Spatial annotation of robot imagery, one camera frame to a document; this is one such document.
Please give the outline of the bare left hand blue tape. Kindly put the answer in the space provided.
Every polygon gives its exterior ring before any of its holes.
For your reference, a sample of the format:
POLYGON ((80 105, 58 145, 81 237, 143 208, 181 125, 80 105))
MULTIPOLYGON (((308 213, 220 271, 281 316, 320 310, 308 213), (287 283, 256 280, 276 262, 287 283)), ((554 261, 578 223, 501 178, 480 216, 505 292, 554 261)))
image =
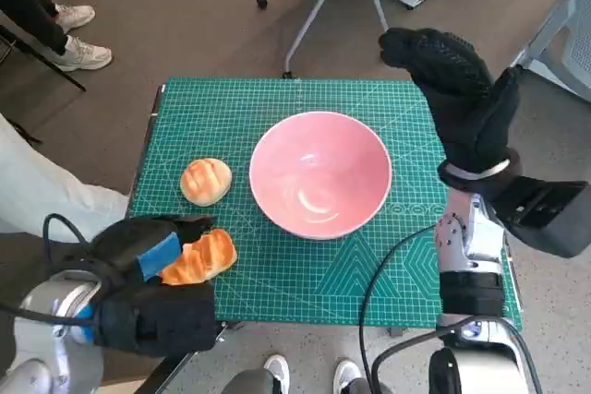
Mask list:
POLYGON ((209 231, 212 215, 145 215, 121 220, 90 243, 93 257, 114 268, 125 282, 148 281, 209 231))

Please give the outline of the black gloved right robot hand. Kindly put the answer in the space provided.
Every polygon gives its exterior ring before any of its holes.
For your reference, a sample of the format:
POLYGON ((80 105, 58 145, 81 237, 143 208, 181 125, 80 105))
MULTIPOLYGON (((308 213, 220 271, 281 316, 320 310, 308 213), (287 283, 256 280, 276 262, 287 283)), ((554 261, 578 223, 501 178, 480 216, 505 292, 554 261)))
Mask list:
POLYGON ((509 158, 520 66, 504 69, 495 79, 471 43, 434 29, 391 28, 379 45, 381 60, 407 71, 427 99, 451 165, 483 173, 509 158))

